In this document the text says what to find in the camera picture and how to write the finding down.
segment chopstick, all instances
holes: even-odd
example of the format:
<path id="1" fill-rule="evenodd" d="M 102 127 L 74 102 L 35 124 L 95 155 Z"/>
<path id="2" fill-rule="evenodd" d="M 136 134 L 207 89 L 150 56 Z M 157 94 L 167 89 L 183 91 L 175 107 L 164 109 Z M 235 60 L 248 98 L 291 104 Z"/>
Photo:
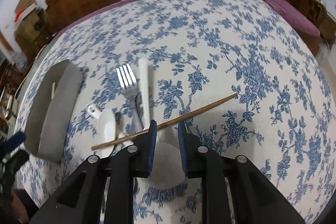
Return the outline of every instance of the chopstick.
<path id="1" fill-rule="evenodd" d="M 219 106 L 219 105 L 227 102 L 228 100 L 231 100 L 232 98 L 234 98 L 236 96 L 237 96 L 237 93 L 234 93 L 234 94 L 232 94 L 232 95 L 230 95 L 228 97 L 225 97 L 225 98 L 220 99 L 220 100 L 218 100 L 216 102 L 213 102 L 213 103 L 211 103 L 209 105 L 206 105 L 206 106 L 201 107 L 199 109 L 196 109 L 196 110 L 194 110 L 192 112 L 189 112 L 187 114 L 179 116 L 179 117 L 177 117 L 175 119 L 172 119 L 172 120 L 169 120 L 167 122 L 161 123 L 161 124 L 159 124 L 157 126 L 157 131 L 159 131 L 161 129 L 164 129 L 164 128 L 167 128 L 167 127 L 171 127 L 171 126 L 173 126 L 175 124 L 178 124 L 181 121 L 185 121 L 185 120 L 187 120 L 187 119 L 189 119 L 191 117 L 195 117 L 195 116 L 200 115 L 200 114 L 202 114 L 204 112 L 207 112 L 207 111 L 209 111 L 209 110 L 211 110 L 211 109 L 213 109 L 213 108 L 215 108 L 215 107 L 217 107 L 217 106 Z M 148 129 L 145 129 L 145 130 L 142 130 L 142 131 L 137 132 L 135 134 L 132 134 L 132 135 L 129 135 L 129 136 L 125 136 L 123 138 L 116 139 L 114 141 L 110 141 L 110 142 L 107 142 L 107 143 L 101 143 L 101 144 L 98 144 L 98 145 L 94 145 L 94 146 L 91 147 L 91 150 L 93 151 L 93 150 L 97 150 L 97 149 L 100 149 L 100 148 L 108 147 L 108 146 L 111 146 L 111 145 L 114 145 L 114 144 L 122 143 L 122 142 L 125 142 L 125 141 L 128 141 L 128 140 L 134 139 L 136 136 L 139 136 L 139 135 L 147 133 L 147 132 L 148 132 Z"/>

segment fork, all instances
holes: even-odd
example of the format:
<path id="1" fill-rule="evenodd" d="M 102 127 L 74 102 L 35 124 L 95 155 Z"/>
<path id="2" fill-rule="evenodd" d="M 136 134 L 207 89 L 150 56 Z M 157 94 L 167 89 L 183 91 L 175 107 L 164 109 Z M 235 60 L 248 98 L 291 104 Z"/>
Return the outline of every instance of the fork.
<path id="1" fill-rule="evenodd" d="M 122 88 L 122 94 L 130 101 L 135 131 L 140 132 L 143 130 L 143 126 L 139 119 L 135 104 L 135 98 L 139 92 L 137 79 L 135 78 L 131 66 L 128 63 L 117 68 L 117 74 Z"/>

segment open box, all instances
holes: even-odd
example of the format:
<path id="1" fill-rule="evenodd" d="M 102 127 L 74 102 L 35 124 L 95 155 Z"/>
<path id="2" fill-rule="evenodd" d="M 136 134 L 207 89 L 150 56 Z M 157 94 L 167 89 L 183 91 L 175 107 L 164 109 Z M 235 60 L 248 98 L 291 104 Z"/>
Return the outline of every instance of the open box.
<path id="1" fill-rule="evenodd" d="M 69 60 L 53 65 L 44 76 L 25 128 L 25 147 L 34 156 L 61 162 L 68 124 L 82 81 L 82 72 Z"/>

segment silver bolt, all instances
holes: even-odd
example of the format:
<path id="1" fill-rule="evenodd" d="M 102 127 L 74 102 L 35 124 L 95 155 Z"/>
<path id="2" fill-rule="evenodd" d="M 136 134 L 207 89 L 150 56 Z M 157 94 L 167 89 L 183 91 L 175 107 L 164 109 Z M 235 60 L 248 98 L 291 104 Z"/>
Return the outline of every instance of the silver bolt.
<path id="1" fill-rule="evenodd" d="M 87 161 L 88 161 L 89 163 L 91 163 L 91 164 L 94 164 L 95 162 L 97 162 L 97 160 L 98 160 L 98 157 L 97 157 L 96 155 L 91 155 L 91 156 L 87 159 Z"/>
<path id="2" fill-rule="evenodd" d="M 239 155 L 237 157 L 237 161 L 239 161 L 240 163 L 244 164 L 245 162 L 247 162 L 247 158 L 243 155 Z"/>
<path id="3" fill-rule="evenodd" d="M 130 145 L 129 147 L 127 147 L 127 151 L 130 153 L 136 152 L 138 150 L 138 148 L 135 145 Z"/>
<path id="4" fill-rule="evenodd" d="M 197 148 L 197 150 L 198 150 L 199 153 L 206 153 L 206 152 L 208 152 L 208 148 L 205 147 L 205 146 L 199 146 Z"/>

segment blue floral pattern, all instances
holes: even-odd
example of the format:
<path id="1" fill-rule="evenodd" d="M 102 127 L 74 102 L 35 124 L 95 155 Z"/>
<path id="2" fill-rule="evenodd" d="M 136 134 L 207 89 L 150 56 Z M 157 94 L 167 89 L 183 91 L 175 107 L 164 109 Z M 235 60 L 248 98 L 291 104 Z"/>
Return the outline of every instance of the blue floral pattern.
<path id="1" fill-rule="evenodd" d="M 20 170 L 37 205 L 103 141 L 87 104 L 112 109 L 118 129 L 130 132 L 130 106 L 115 68 L 128 62 L 137 73 L 142 57 L 153 67 L 152 118 L 161 123 L 236 92 L 235 99 L 185 121 L 188 131 L 223 156 L 246 155 L 307 223 L 317 218 L 335 190 L 335 104 L 307 46 L 262 0 L 140 0 L 67 30 L 37 70 L 16 124 L 25 128 L 52 65 L 70 59 L 82 70 L 61 164 L 31 156 Z M 200 180 L 171 189 L 139 180 L 134 219 L 199 223 L 200 196 Z"/>

